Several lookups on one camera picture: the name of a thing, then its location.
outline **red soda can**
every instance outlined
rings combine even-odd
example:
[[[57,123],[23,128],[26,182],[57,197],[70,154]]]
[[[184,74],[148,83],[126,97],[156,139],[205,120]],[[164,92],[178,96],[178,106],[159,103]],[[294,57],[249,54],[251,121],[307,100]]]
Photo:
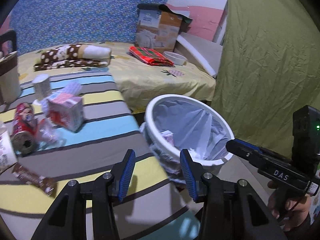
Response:
[[[36,149],[35,139],[37,119],[31,104],[18,104],[13,119],[13,131],[11,135],[12,146],[23,155]]]

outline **plastic bag liner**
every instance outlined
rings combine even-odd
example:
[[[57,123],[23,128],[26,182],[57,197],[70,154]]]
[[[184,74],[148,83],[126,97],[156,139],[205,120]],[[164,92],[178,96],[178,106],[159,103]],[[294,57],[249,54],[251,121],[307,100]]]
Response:
[[[154,106],[153,118],[158,131],[170,130],[173,133],[174,146],[180,150],[188,149],[195,161],[218,160],[228,153],[226,131],[218,120],[198,106],[178,100],[164,101]],[[145,123],[141,125],[140,132],[169,179],[185,184],[179,161],[152,140]]]
[[[164,101],[153,108],[159,132],[170,130],[174,146],[193,149],[191,156],[201,160],[218,160],[227,154],[228,137],[221,124],[204,109],[183,101]]]

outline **pink wall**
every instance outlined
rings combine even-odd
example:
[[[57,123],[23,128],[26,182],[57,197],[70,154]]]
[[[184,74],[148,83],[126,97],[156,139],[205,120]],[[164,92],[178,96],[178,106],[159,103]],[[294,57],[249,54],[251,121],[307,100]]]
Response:
[[[10,23],[10,15],[5,19],[3,25],[0,28],[0,35],[5,33],[7,30],[9,30],[9,23]],[[2,45],[2,50],[3,50],[3,53],[4,53],[3,56],[8,54],[8,43],[7,42],[5,42]]]
[[[209,41],[213,40],[213,36],[216,33],[221,20],[223,10],[202,6],[177,7],[170,4],[167,4],[167,6],[171,10],[190,11],[190,18],[193,19],[193,21],[189,25],[190,30],[188,33]]]

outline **rolled blanket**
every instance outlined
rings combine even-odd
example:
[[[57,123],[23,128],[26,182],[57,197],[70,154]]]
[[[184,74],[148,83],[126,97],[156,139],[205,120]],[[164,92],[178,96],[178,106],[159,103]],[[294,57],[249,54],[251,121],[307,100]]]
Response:
[[[143,63],[151,66],[174,66],[172,61],[154,49],[131,46],[129,53]]]
[[[105,67],[111,56],[110,48],[87,44],[69,44],[49,49],[40,55],[34,71],[65,67]]]

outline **red plaid blanket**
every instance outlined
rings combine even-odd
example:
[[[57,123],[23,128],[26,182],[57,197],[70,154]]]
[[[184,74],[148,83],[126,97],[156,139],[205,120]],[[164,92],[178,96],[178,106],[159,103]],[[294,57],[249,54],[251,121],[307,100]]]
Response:
[[[131,46],[129,52],[143,63],[151,66],[174,65],[172,61],[154,49]]]

